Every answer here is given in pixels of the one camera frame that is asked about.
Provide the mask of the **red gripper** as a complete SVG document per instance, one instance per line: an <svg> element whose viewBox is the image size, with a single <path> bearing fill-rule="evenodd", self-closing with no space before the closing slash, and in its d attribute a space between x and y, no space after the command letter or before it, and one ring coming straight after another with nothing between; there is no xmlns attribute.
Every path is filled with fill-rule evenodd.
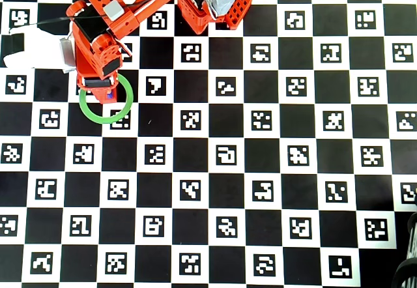
<svg viewBox="0 0 417 288"><path fill-rule="evenodd" d="M122 64L121 47L112 36L98 36L90 43L84 36L76 39L78 84L101 104L115 102L117 71Z"/></svg>

